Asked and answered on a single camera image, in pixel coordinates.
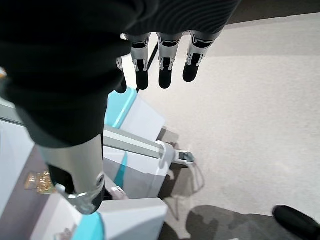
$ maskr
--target robotic hand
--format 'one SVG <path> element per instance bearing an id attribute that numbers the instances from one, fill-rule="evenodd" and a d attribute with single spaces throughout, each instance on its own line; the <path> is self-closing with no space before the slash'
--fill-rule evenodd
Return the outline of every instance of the robotic hand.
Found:
<path id="1" fill-rule="evenodd" d="M 102 134 L 108 94 L 127 88 L 121 56 L 131 52 L 137 85 L 148 87 L 148 43 L 159 37 L 160 87 L 171 84 L 180 38 L 191 32 L 183 72 L 199 64 L 240 0 L 3 1 L 2 98 L 15 104 L 53 184 L 78 211 L 105 199 Z M 121 40 L 124 33 L 127 40 Z"/>

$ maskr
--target black fingertip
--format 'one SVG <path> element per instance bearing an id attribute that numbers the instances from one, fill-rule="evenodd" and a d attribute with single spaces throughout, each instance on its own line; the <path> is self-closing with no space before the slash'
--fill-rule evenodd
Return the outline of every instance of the black fingertip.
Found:
<path id="1" fill-rule="evenodd" d="M 127 91 L 127 82 L 125 76 L 123 76 L 123 80 L 120 85 L 115 89 L 118 94 L 124 94 Z"/>
<path id="2" fill-rule="evenodd" d="M 190 83 L 193 80 L 195 80 L 197 76 L 198 68 L 199 67 L 196 65 L 193 65 L 193 64 L 188 65 L 187 63 L 185 63 L 184 70 L 183 70 L 184 81 L 186 81 L 187 83 Z"/>
<path id="3" fill-rule="evenodd" d="M 135 72 L 136 77 L 136 85 L 140 90 L 146 90 L 149 85 L 149 77 L 148 77 L 148 71 L 136 71 Z"/>
<path id="4" fill-rule="evenodd" d="M 169 70 L 168 68 L 164 68 L 163 70 L 160 69 L 159 85 L 162 89 L 167 89 L 168 87 L 170 87 L 171 76 L 172 76 L 172 70 Z"/>

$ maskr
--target gold object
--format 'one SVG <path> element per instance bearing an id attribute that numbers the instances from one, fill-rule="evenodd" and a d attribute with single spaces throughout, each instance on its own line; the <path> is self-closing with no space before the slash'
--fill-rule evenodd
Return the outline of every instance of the gold object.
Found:
<path id="1" fill-rule="evenodd" d="M 65 228 L 63 232 L 54 235 L 54 240 L 71 240 L 76 231 L 77 225 L 73 225 L 72 229 Z"/>
<path id="2" fill-rule="evenodd" d="M 4 78 L 6 75 L 7 74 L 6 74 L 5 70 L 2 67 L 0 67 L 0 79 Z"/>
<path id="3" fill-rule="evenodd" d="M 48 171 L 42 173 L 30 172 L 24 183 L 24 188 L 28 190 L 35 189 L 39 194 L 52 194 L 56 192 Z"/>

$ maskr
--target black cable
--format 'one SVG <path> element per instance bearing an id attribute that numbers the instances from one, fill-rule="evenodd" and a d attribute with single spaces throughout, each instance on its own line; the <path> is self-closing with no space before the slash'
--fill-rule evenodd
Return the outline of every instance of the black cable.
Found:
<path id="1" fill-rule="evenodd" d="M 155 56 L 156 56 L 156 54 L 157 54 L 157 52 L 158 52 L 158 48 L 159 48 L 159 43 L 157 42 L 156 45 L 155 45 L 155 47 L 154 47 L 154 49 L 153 49 L 153 52 L 152 52 L 151 57 L 150 57 L 150 59 L 149 59 L 149 62 L 148 62 L 148 66 L 147 66 L 148 71 L 149 71 L 149 69 L 150 69 L 150 67 L 151 67 L 152 62 L 153 62 L 154 59 L 155 59 Z"/>

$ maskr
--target black shoe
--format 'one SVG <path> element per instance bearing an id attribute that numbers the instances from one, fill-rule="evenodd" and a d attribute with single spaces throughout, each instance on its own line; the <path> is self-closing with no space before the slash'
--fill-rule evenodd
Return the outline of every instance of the black shoe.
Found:
<path id="1" fill-rule="evenodd" d="M 303 240 L 320 240 L 320 225 L 302 212 L 278 205 L 273 208 L 272 215 L 282 227 Z"/>

